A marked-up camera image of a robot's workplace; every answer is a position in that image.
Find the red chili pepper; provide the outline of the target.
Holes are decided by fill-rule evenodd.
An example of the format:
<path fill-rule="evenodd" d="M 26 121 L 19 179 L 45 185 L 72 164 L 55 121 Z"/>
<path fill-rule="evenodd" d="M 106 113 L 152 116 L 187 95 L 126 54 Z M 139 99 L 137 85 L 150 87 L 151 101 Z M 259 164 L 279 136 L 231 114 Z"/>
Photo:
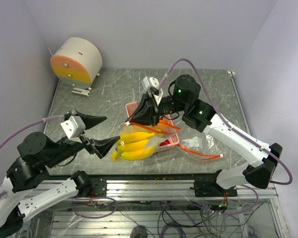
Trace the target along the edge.
<path fill-rule="evenodd" d="M 165 141 L 163 141 L 162 143 L 160 143 L 160 147 L 162 147 L 162 146 L 168 146 L 170 144 L 170 141 L 167 139 L 167 140 L 165 140 Z"/>

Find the yellow banana bunch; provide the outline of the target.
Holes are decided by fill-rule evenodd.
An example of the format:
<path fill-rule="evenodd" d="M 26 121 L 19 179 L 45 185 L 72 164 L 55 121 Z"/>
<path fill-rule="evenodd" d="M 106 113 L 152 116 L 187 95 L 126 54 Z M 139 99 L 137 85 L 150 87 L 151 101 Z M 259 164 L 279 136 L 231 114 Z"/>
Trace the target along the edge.
<path fill-rule="evenodd" d="M 121 131 L 120 140 L 116 143 L 115 150 L 111 154 L 111 160 L 138 161 L 151 157 L 165 141 L 162 133 L 147 130 Z"/>

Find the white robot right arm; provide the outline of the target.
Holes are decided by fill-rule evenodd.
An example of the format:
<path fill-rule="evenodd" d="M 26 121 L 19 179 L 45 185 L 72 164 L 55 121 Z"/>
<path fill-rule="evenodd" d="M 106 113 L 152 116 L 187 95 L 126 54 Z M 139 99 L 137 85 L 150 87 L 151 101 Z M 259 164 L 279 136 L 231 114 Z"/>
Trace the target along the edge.
<path fill-rule="evenodd" d="M 282 146 L 255 139 L 200 100 L 201 86 L 192 76 L 183 74 L 171 85 L 173 93 L 164 96 L 159 81 L 146 76 L 142 80 L 145 93 L 128 122 L 154 126 L 164 115 L 183 112 L 182 120 L 187 126 L 216 138 L 246 160 L 241 166 L 217 173 L 215 181 L 209 184 L 212 195 L 220 196 L 227 189 L 243 184 L 266 189 L 277 167 Z"/>

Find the clear zip bag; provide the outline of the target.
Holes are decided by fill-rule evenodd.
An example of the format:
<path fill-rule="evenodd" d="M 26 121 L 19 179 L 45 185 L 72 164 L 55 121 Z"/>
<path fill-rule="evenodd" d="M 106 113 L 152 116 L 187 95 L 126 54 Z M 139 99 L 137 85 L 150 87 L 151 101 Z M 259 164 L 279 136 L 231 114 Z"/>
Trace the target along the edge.
<path fill-rule="evenodd" d="M 131 122 L 119 132 L 120 139 L 111 154 L 112 162 L 139 161 L 151 157 L 160 145 L 169 140 L 180 130 L 165 120 L 157 125 L 141 125 Z"/>
<path fill-rule="evenodd" d="M 177 144 L 177 147 L 198 161 L 210 162 L 224 157 L 223 153 L 203 152 L 206 146 L 202 143 L 202 139 L 197 136 L 182 140 Z"/>

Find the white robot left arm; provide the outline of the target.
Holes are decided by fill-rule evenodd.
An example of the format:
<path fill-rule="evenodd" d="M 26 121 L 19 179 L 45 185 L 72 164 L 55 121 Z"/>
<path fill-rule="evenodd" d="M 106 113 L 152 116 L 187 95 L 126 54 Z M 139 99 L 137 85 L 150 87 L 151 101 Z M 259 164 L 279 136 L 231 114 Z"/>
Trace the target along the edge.
<path fill-rule="evenodd" d="M 75 196 L 86 197 L 93 187 L 89 175 L 77 171 L 68 179 L 49 190 L 25 199 L 38 185 L 46 181 L 49 168 L 75 156 L 81 150 L 102 159 L 119 136 L 95 140 L 85 136 L 85 131 L 102 123 L 106 116 L 90 116 L 76 110 L 64 115 L 52 116 L 33 122 L 10 136 L 1 144 L 0 149 L 24 130 L 50 121 L 60 120 L 65 137 L 54 142 L 42 132 L 33 132 L 18 145 L 19 157 L 6 172 L 0 186 L 0 238 L 7 238 L 19 231 L 23 224 L 55 204 Z"/>

